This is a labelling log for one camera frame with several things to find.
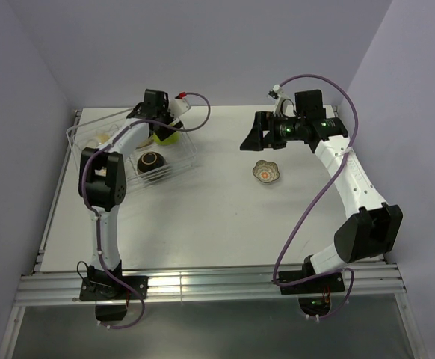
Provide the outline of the dark brown glazed bowl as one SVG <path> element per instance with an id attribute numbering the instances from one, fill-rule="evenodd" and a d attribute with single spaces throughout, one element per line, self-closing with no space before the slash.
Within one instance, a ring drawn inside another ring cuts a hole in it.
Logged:
<path id="1" fill-rule="evenodd" d="M 152 182 L 162 178 L 161 168 L 166 160 L 160 153 L 150 151 L 143 153 L 137 162 L 137 172 L 146 181 Z"/>

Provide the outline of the small scalloped floral dish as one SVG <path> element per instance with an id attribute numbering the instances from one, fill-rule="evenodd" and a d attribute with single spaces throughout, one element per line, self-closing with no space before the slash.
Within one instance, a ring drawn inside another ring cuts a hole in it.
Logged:
<path id="1" fill-rule="evenodd" d="M 278 165 L 272 161 L 257 161 L 252 169 L 252 174 L 263 185 L 269 185 L 280 179 Z"/>

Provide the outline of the green and white bowl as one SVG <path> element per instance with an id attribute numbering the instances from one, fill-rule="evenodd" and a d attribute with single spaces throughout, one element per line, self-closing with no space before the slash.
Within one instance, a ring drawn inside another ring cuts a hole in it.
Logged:
<path id="1" fill-rule="evenodd" d="M 179 141 L 180 135 L 178 132 L 174 132 L 169 137 L 165 138 L 164 140 L 161 140 L 155 133 L 152 135 L 152 138 L 154 142 L 158 146 L 170 146 L 172 144 L 175 144 Z"/>

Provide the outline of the tan wooden bowl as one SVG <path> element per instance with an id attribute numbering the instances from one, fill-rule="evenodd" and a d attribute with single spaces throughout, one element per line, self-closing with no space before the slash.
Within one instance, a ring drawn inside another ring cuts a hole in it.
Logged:
<path id="1" fill-rule="evenodd" d="M 154 142 L 153 138 L 148 138 L 145 141 L 141 142 L 139 145 L 137 145 L 137 149 L 142 149 L 145 147 L 148 147 Z"/>

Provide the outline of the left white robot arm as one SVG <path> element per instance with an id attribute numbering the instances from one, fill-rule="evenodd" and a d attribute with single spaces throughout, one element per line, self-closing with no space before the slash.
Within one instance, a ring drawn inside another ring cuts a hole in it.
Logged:
<path id="1" fill-rule="evenodd" d="M 175 99 L 159 90 L 146 90 L 144 99 L 104 144 L 81 152 L 78 193 L 93 222 L 89 286 L 106 298 L 123 292 L 122 260 L 117 244 L 117 216 L 126 191 L 125 160 L 152 135 L 165 140 L 183 128 L 179 117 L 190 109 L 182 92 Z"/>

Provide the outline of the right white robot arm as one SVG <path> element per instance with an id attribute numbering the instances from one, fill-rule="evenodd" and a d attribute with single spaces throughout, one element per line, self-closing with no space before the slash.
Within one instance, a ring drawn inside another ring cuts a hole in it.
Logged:
<path id="1" fill-rule="evenodd" d="M 403 212 L 399 206 L 388 204 L 371 183 L 352 148 L 355 136 L 339 118 L 327 116 L 320 90 L 297 92 L 290 99 L 280 85 L 275 85 L 269 96 L 274 100 L 273 111 L 256 112 L 240 149 L 280 150 L 290 141 L 302 141 L 330 176 L 311 204 L 334 186 L 345 209 L 346 220 L 333 243 L 304 261 L 303 286 L 316 292 L 327 283 L 328 274 L 357 260 L 390 252 Z"/>

